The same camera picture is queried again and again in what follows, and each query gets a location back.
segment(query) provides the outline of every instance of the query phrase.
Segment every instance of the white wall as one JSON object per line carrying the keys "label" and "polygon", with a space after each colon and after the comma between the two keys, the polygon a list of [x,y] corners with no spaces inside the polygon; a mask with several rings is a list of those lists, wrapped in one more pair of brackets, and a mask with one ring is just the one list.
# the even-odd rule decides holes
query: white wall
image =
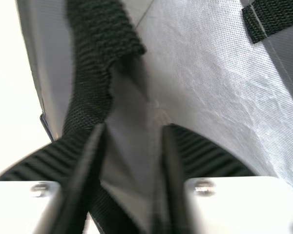
{"label": "white wall", "polygon": [[50,142],[41,113],[16,4],[0,1],[0,173]]}

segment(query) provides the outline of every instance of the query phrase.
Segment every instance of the metal plate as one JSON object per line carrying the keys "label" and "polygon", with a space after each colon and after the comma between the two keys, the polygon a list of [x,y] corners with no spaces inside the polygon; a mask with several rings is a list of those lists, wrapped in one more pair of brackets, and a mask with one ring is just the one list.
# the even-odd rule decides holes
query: metal plate
{"label": "metal plate", "polygon": [[194,234],[293,234],[293,191],[280,179],[193,178],[185,198]]}
{"label": "metal plate", "polygon": [[52,181],[0,181],[0,234],[44,234],[61,198]]}

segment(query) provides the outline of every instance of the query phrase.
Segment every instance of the screw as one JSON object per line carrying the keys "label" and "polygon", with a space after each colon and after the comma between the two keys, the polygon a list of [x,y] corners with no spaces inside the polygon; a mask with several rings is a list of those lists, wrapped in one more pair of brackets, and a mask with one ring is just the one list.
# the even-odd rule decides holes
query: screw
{"label": "screw", "polygon": [[199,179],[194,188],[194,193],[202,196],[211,196],[215,193],[214,183],[209,179]]}
{"label": "screw", "polygon": [[48,193],[49,185],[47,183],[39,183],[31,187],[30,192],[32,197],[45,197]]}

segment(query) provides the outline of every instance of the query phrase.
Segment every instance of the black nylon strap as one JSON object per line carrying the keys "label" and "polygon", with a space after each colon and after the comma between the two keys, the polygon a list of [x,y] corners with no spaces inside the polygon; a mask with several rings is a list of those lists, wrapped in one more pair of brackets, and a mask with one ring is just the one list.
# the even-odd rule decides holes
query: black nylon strap
{"label": "black nylon strap", "polygon": [[253,43],[293,25],[293,0],[255,0],[242,9]]}
{"label": "black nylon strap", "polygon": [[[67,0],[74,34],[75,79],[63,135],[104,122],[112,105],[110,67],[145,52],[119,0]],[[101,186],[89,210],[105,234],[136,234],[138,228]]]}

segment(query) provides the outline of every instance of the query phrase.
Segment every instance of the tyvek material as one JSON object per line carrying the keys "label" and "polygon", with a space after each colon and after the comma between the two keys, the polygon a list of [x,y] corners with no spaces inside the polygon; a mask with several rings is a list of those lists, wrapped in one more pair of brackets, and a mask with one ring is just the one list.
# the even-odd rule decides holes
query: tyvek material
{"label": "tyvek material", "polygon": [[155,0],[138,27],[153,106],[293,187],[293,99],[239,0]]}

